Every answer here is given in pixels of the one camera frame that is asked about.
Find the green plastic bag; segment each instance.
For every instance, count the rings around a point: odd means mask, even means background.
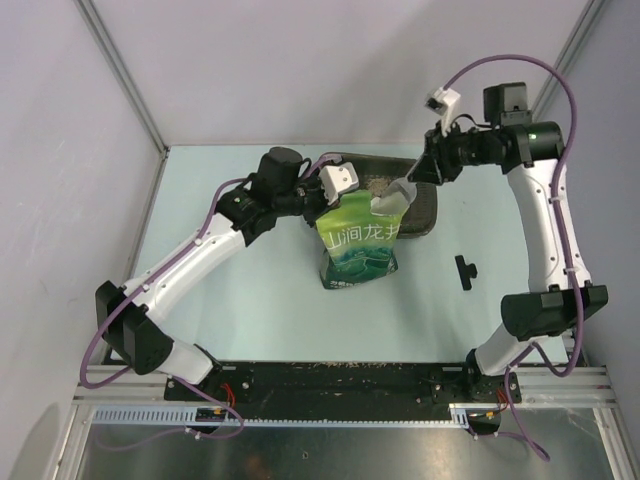
[[[393,244],[408,208],[404,202],[396,205],[392,214],[372,213],[371,192],[359,190],[343,195],[340,207],[316,222],[327,249],[320,267],[324,288],[351,287],[395,272],[398,263]]]

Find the white wall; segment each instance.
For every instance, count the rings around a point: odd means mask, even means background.
[[[34,480],[159,155],[71,0],[4,2],[0,45],[0,478]]]
[[[96,0],[165,141],[421,142],[429,90],[485,55],[554,63],[587,0]],[[478,69],[481,90],[544,71]]]
[[[567,180],[580,250],[594,282],[609,287],[609,305],[587,322],[587,354],[594,364],[609,367],[638,452],[639,24],[640,2],[610,2],[569,74],[579,113]],[[568,126],[562,95],[546,117]]]

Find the black container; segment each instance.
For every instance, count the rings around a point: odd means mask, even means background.
[[[413,158],[379,157],[340,153],[345,162],[351,162],[358,173],[360,188],[380,196],[396,178],[404,177],[415,163]],[[436,224],[438,196],[436,186],[417,183],[418,196],[402,217],[398,238],[416,238],[429,233]]]

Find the white table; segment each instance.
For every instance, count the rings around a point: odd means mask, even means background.
[[[294,146],[416,158],[419,145]],[[198,228],[217,186],[255,171],[268,146],[173,147],[136,273]],[[500,300],[527,291],[520,216],[498,167],[467,168],[438,189],[434,230],[396,246],[398,272],[369,284],[325,290],[317,234],[300,218],[222,264],[175,307],[162,328],[225,360],[459,362],[500,324]],[[478,267],[462,290],[454,256]],[[561,339],[545,348],[565,362]],[[531,355],[530,361],[539,357]]]

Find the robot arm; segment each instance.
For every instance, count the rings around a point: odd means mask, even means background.
[[[339,155],[324,160],[342,161]],[[278,217],[302,215],[313,224],[337,205],[340,195],[358,187],[350,163],[319,164],[318,171],[308,169],[299,177],[304,162],[293,150],[272,148],[258,172],[249,176],[250,189],[243,184],[220,197],[203,227],[206,231],[194,232],[158,265],[121,288],[111,282],[98,288],[98,325],[110,323],[103,338],[136,373],[158,370],[200,383],[217,362],[197,345],[162,331],[174,305],[211,270],[271,230]]]
[[[576,325],[577,306],[561,244],[566,234],[573,274],[582,294],[585,318],[608,301],[605,286],[593,286],[576,242],[566,198],[563,169],[558,196],[551,193],[558,159],[564,150],[560,128],[553,122],[533,123],[524,83],[503,84],[484,91],[487,129],[462,132],[452,112],[459,95],[437,90],[427,107],[442,121],[425,136],[425,150],[409,180],[442,185],[454,181],[463,167],[496,164],[507,176],[524,229],[529,256],[529,292],[502,299],[502,325],[471,352],[482,375],[499,375],[533,342],[560,335]],[[566,232],[560,232],[554,202],[562,211]]]

